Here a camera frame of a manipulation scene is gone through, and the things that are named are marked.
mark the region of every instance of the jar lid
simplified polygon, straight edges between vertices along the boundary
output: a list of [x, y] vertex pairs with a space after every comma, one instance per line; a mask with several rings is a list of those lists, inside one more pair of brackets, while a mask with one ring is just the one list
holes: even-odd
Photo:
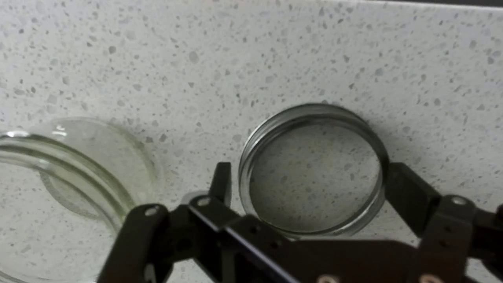
[[248, 214], [284, 235], [352, 235], [381, 208], [386, 173], [386, 150], [358, 115], [303, 104], [248, 137], [238, 194]]

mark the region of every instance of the white speckled countertop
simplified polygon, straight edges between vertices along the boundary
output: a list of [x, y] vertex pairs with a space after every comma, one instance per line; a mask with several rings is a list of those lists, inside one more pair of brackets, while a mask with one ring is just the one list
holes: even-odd
[[[263, 118], [326, 101], [438, 191], [495, 210], [501, 27], [503, 10], [399, 4], [1, 0], [0, 128], [113, 120], [161, 158], [174, 208], [218, 161], [235, 169]], [[361, 238], [410, 233], [385, 206]], [[191, 265], [172, 277], [208, 282]]]

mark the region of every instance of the glass jar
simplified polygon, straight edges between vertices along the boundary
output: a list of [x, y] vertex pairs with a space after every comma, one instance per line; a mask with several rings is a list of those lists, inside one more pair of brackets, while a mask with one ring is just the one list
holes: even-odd
[[95, 282], [157, 172], [125, 131], [87, 118], [0, 136], [0, 282]]

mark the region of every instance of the metal jar lid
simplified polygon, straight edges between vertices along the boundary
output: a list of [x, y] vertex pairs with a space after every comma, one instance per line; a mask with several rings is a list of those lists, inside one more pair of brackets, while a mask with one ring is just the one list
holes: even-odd
[[[279, 139], [286, 137], [286, 143], [289, 143], [289, 140], [292, 140], [287, 137], [290, 132], [298, 131], [298, 129], [308, 129], [308, 128], [319, 128], [319, 129], [323, 128], [322, 129], [323, 136], [326, 131], [341, 129], [341, 131], [348, 132], [348, 134], [355, 136], [356, 139], [359, 139], [361, 145], [367, 147], [369, 153], [375, 159], [375, 176], [369, 183], [369, 189], [367, 189], [367, 194], [364, 195], [364, 200], [359, 200], [359, 203], [355, 203], [355, 206], [358, 206], [358, 208], [350, 208], [350, 216], [347, 216], [345, 219], [336, 221], [336, 224], [326, 224], [325, 227], [304, 230], [304, 228], [292, 228], [292, 227], [278, 225], [278, 224], [271, 222], [270, 217], [265, 217], [263, 211], [257, 210], [259, 206], [263, 206], [263, 203], [267, 203], [268, 199], [254, 199], [252, 194], [256, 194], [256, 192], [270, 194], [271, 189], [263, 187], [265, 183], [256, 184], [256, 181], [252, 180], [254, 178], [252, 175], [259, 170], [265, 170], [265, 173], [260, 173], [260, 176], [267, 175], [268, 181], [273, 180], [275, 183], [278, 183], [278, 186], [281, 186], [279, 184], [281, 176], [276, 176], [275, 170], [278, 170], [282, 164], [275, 162], [275, 164], [267, 165], [270, 169], [262, 169], [259, 165], [260, 164], [259, 161], [262, 161], [263, 158], [275, 156], [275, 151], [290, 150], [289, 147], [279, 145], [271, 153], [267, 153], [273, 147], [273, 143], [276, 143]], [[339, 134], [341, 132], [333, 132], [334, 140], [337, 140], [341, 137]], [[322, 136], [320, 137], [303, 137], [303, 140], [306, 140], [308, 143], [314, 143], [314, 147], [311, 147], [311, 153], [319, 150], [320, 153], [317, 153], [317, 154], [323, 154], [322, 148], [315, 148], [315, 142], [317, 140], [320, 142]], [[323, 145], [328, 145], [328, 148], [330, 148], [333, 145], [333, 140], [323, 142]], [[292, 150], [289, 153], [281, 153], [281, 154], [282, 154], [282, 158], [284, 156], [295, 158], [297, 164], [298, 164], [298, 161], [301, 162], [304, 159], [303, 156], [298, 156], [300, 151], [297, 151], [297, 150]], [[301, 173], [304, 173], [304, 170], [297, 170], [297, 172], [292, 172], [292, 176], [297, 180], [301, 180], [301, 176], [300, 176]], [[355, 114], [352, 114], [342, 107], [336, 107], [336, 106], [330, 106], [330, 104], [303, 104], [303, 106], [290, 107], [290, 109], [286, 109], [286, 110], [276, 114], [275, 117], [268, 118], [267, 121], [263, 121], [260, 126], [257, 126], [251, 132], [251, 136], [248, 137], [246, 145], [243, 148], [243, 153], [240, 156], [240, 162], [238, 162], [238, 194], [240, 194], [240, 202], [243, 205], [245, 213], [259, 217], [260, 221], [275, 227], [276, 230], [282, 232], [284, 235], [295, 236], [295, 238], [334, 236], [334, 235], [336, 236], [341, 236], [341, 235], [347, 236], [347, 235], [353, 235], [355, 232], [363, 228], [369, 221], [372, 221], [372, 217], [381, 208], [381, 205], [385, 202], [383, 184], [385, 184], [386, 173], [388, 173], [386, 150], [385, 150], [383, 143], [378, 140], [378, 137], [369, 129], [369, 126], [359, 117], [356, 117]], [[330, 202], [330, 199], [336, 199], [336, 197], [333, 197], [333, 194], [336, 194], [337, 189], [339, 189], [337, 184], [325, 186], [323, 192], [330, 192], [330, 194], [323, 194], [322, 197], [317, 197], [317, 199], [326, 199], [326, 200], [322, 200], [326, 203], [326, 202]], [[292, 192], [287, 187], [281, 187], [281, 191], [282, 192], [279, 192], [279, 195], [282, 195], [284, 199], [287, 197], [289, 202], [295, 200], [295, 195], [290, 195]], [[268, 208], [268, 214], [276, 214], [276, 213], [279, 214], [279, 206], [271, 205], [271, 208]]]

